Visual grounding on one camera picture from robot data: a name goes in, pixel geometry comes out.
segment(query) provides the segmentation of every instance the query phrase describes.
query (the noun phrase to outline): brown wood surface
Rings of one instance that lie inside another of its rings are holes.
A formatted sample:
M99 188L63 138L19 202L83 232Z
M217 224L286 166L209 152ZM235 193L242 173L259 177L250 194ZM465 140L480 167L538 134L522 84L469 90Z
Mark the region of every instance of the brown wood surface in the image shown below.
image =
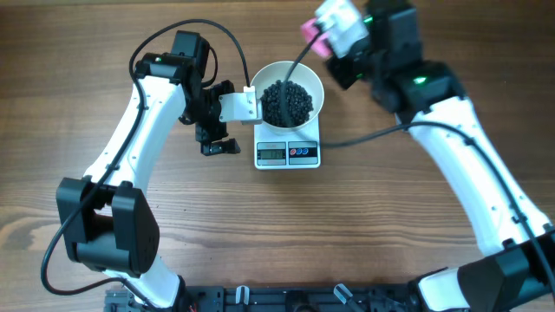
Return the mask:
M56 187L63 177L80 177L108 142L131 91L128 57L144 38L174 21L210 18L239 39L253 77L268 63L297 56L304 46L298 26L318 4L0 8L0 310L101 308L106 288L52 296L40 284L39 266L60 225ZM428 58L457 72L516 179L555 218L555 3L416 6ZM243 86L232 42L209 26L187 29L202 32L218 51L218 78ZM146 51L168 51L172 40L172 33L162 36ZM304 63L326 89L326 140L395 123L369 99L367 86L343 92L315 55ZM229 133L243 152L206 158L193 127L176 124L151 178L160 254L189 285L399 283L480 258L456 197L406 134L326 150L317 170L260 172L252 164L252 127L230 125ZM62 248L49 273L63 289L103 278L71 263ZM522 308L551 309L546 299Z

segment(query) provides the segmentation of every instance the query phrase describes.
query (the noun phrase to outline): black cable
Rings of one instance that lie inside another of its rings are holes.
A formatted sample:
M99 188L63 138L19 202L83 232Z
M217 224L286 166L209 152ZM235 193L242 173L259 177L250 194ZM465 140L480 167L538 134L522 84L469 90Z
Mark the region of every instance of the black cable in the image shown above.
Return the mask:
M292 123L291 116L287 113L288 110L287 110L287 106L285 105L285 85L286 85L287 81L289 80L289 78L291 77L291 74L293 73L293 70L295 69L295 67L306 56L306 54L310 51L310 48L312 47L312 45L316 42L318 37L321 36L322 34L323 34L323 32L319 31L318 34L307 44L307 46L303 49L301 54L297 57L297 59L293 62L293 64L289 68L289 70L287 72L287 75L285 76L284 82L281 85L280 96L279 96L279 107L280 107L280 110L281 110L282 119L284 120L284 123L287 127L294 127L294 125ZM439 123L439 122L416 121L416 122L412 122L412 123L407 124L407 125L399 125L399 126L383 129L381 131L365 135L365 136L363 136L361 138L358 138L358 139L347 140L347 141L344 141L344 142L337 142L337 143L327 143L327 142L321 141L319 143L319 145L320 145L320 147L323 147L323 148L341 148L341 147L347 147L347 146L354 146L354 145L361 144L361 143L369 141L369 140L377 139L379 137L382 137L384 135L387 135L387 134L390 134L390 133L393 133L393 132L396 132L396 131L407 130L411 127L416 127L416 126L440 127L440 128L446 129L448 131L457 133L459 136L461 136L465 140L465 142L468 145L473 146L476 149L476 152L478 152L478 154L481 156L481 158L487 163L487 165L490 167L493 174L495 175L495 178L499 181L499 184L501 185L501 188L503 189L503 192L505 192L507 198L509 199L509 204L510 204L509 207L512 208L515 211L515 214L517 215L517 219L522 224L522 227L524 228L524 231L526 232L526 235L528 236L528 238L530 239L530 241L532 243L532 247L534 248L534 251L536 252L536 254L539 258L539 261L541 262L541 265L542 265L542 267L545 271L545 274L547 275L547 279L548 279L550 288L552 290L553 302L555 303L555 276L553 275L553 271L552 271L552 269L549 265L549 262L547 261L547 257L545 256L545 253L542 251L541 247L539 246L538 239L534 236L533 231L530 228L530 225L528 224L528 222L526 220L526 216L524 215L522 210L520 210L520 208L517 204L517 201L514 198L513 193L509 189L508 185L506 184L505 180L501 176L501 174L498 171L495 164L489 159L489 157L481 149L481 147L478 144L476 144L476 142L471 137L469 137L466 133L463 133L461 130L457 129L456 127L451 127L449 125L442 124L442 123ZM306 138L304 136L304 133L302 133L302 132L297 132L297 135L299 135L303 140L307 140L307 141L313 140L313 139L310 139L310 138Z
M212 51L212 55L214 55L214 75L209 81L204 81L200 83L202 88L210 87L216 81L216 75L218 74L218 57L216 56L216 51L214 51L213 47L210 47Z
M154 33L153 35L149 36L143 43L141 43L139 45L139 47L133 52L133 54L131 55L131 58L129 59L129 75L131 76L131 80L133 81L133 84L136 86L137 91L139 92L139 98L140 98L137 117L135 118L135 121L134 121L133 125L131 126L131 130L129 130L129 134L127 135L127 137L123 141L123 144L121 144L120 149L118 150L118 152L114 156L114 159L112 160L110 165L108 165L108 168L107 168L106 172L104 172L104 174L101 176L101 178L98 180L98 182L96 182L96 185L91 189L91 191L87 194L87 196L85 196L85 198L81 202L80 206L78 208L74 209L69 214L69 216L63 222L62 226L60 226L60 229L58 229L58 231L56 232L54 237L52 237L52 240L50 241L49 247L46 249L46 251L44 253L44 258L42 259L42 265L41 265L42 286L44 286L44 288L48 292L50 292L54 295L59 295L59 296L72 296L72 295L81 294L85 291L94 289L96 287L102 286L102 285L107 284L107 283L119 282L119 283L123 283L124 286L126 286L129 290L131 290L136 296L138 296L143 302L145 302L146 305L148 305L151 309L157 310L153 306L153 304L148 301L148 299L146 297L144 297L139 291L137 291L137 289L135 289L133 287L133 285L131 285L124 278L112 277L112 278L107 278L107 279L101 280L101 281L96 282L96 283L92 283L88 286L81 287L79 289L60 290L60 289L54 288L50 284L49 279L48 279L48 267L49 267L50 258L52 256L52 252L54 251L54 248L56 247L56 245L60 241L60 238L62 237L63 233L68 229L69 225L74 221L75 217L79 214L79 212L81 212L85 208L88 208L88 206L91 204L95 194L100 190L100 188L104 185L106 180L110 177L110 175L112 174L112 172L114 171L116 166L119 164L121 156L126 151L127 147L129 146L129 143L131 142L131 140L134 137L135 132L137 131L137 128L139 127L140 120L141 120L142 115L143 115L144 110L145 110L145 95L144 95L144 90L143 90L142 86L139 84L139 81L137 80L137 77L136 77L135 72L134 72L134 60L135 60L135 58L142 51L142 49L145 48L145 46L147 46L147 44L149 44L156 37L162 35L163 33L167 32L170 29L174 29L176 27L179 27L179 26L185 25L185 24L189 24L189 23L206 23L206 24L212 25L212 26L222 30L223 32L225 32L233 40L233 42L235 43L235 46L237 47L239 55L241 56L241 62L243 63L243 70L245 71L245 79L246 79L247 87L251 86L251 81L249 80L249 73L248 73L248 70L247 70L247 67L246 67L245 55L243 54L243 50L241 49L241 46L239 45L239 42L237 41L235 36L233 36L233 34L228 29L226 29L224 26L222 26L222 25L220 25L216 22L206 20L206 19L190 19L190 20L177 22L177 23L174 23L170 26L167 26L164 29L161 29L158 32Z

